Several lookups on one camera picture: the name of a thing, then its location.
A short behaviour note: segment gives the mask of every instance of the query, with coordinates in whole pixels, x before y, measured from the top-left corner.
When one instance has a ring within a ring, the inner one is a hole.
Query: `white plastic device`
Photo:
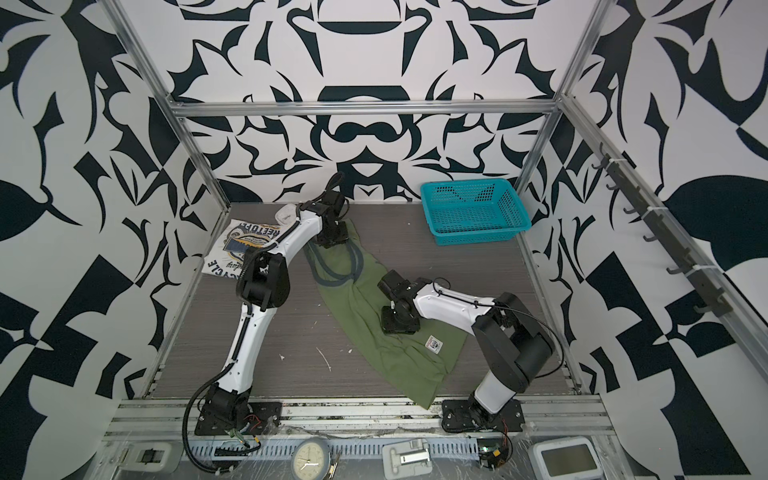
[[[568,437],[531,445],[528,450],[537,480],[595,480],[603,477],[594,446],[585,437]]]

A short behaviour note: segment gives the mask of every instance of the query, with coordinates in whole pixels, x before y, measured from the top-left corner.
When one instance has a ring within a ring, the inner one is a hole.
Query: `white electronic device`
[[[331,450],[322,439],[305,440],[291,458],[291,471],[296,480],[322,480],[330,467]]]
[[[594,446],[585,437],[536,443],[528,449],[537,480],[595,480],[603,467]]]

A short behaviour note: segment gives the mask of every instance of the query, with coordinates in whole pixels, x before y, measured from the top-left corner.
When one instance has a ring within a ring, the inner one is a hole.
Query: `black and white wall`
[[[575,89],[766,314],[765,2],[620,0]],[[768,385],[567,119],[523,196],[526,234],[584,384],[638,478],[764,478]]]
[[[191,118],[233,202],[316,197],[337,171],[355,202],[419,200],[425,182],[518,176],[543,114]]]
[[[184,102],[552,98],[595,0],[130,0]],[[196,118],[230,200],[298,201],[344,171],[359,202],[514,178],[540,114]]]
[[[144,381],[220,214],[101,7],[0,8],[0,472],[63,478]]]

